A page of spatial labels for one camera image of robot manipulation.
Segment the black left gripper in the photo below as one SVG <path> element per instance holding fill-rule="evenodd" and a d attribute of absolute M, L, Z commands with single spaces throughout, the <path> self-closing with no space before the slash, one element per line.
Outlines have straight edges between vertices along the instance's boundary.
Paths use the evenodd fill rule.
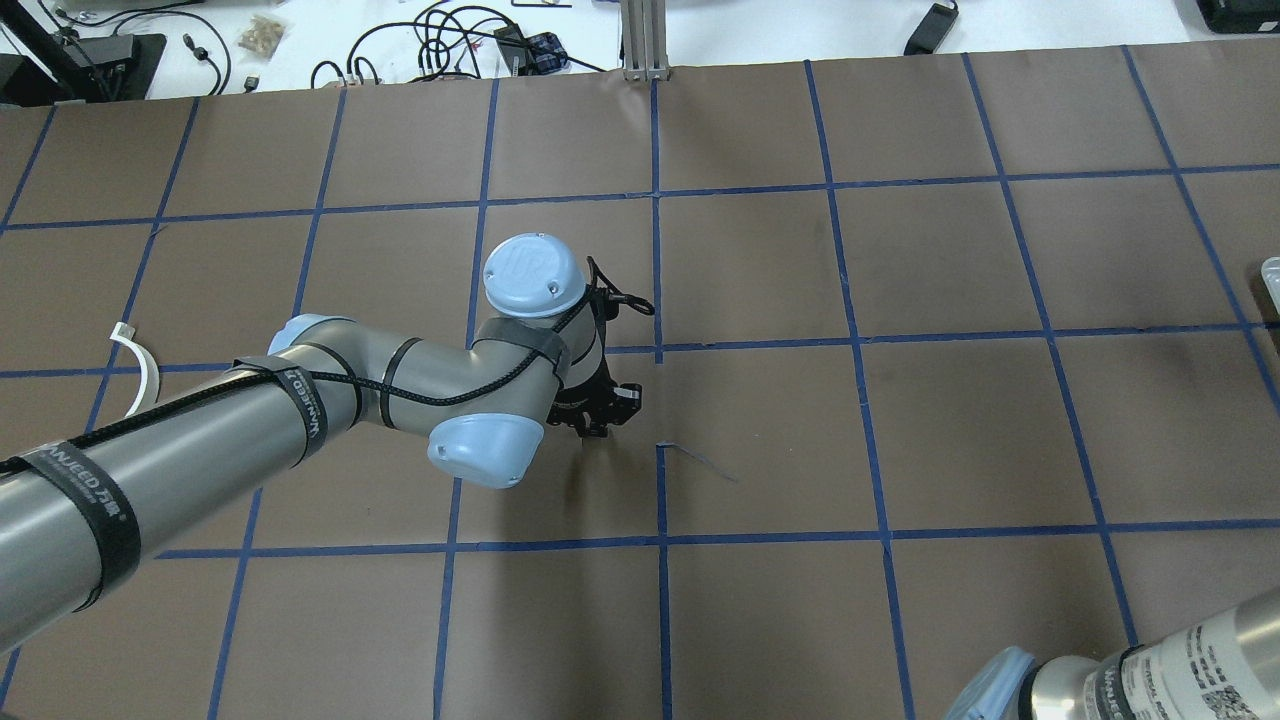
<path fill-rule="evenodd" d="M 547 415 L 549 427 L 568 427 L 580 438 L 607 438 L 612 427 L 630 421 L 643 409 L 643 386 L 618 383 L 604 355 L 575 360 L 571 372 L 588 372 L 581 383 L 561 389 Z"/>

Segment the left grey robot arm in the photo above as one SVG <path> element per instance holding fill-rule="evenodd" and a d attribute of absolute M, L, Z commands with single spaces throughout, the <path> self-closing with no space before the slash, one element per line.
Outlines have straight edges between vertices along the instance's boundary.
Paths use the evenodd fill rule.
<path fill-rule="evenodd" d="M 483 264 L 494 314 L 467 348 L 347 316 L 289 319 L 219 380 L 3 462 L 1 635 L 10 651 L 83 611 L 191 528 L 369 421 L 420 436 L 445 475 L 518 484 L 547 427 L 604 437 L 643 405 L 605 360 L 622 307 L 654 305 L 552 234 Z"/>

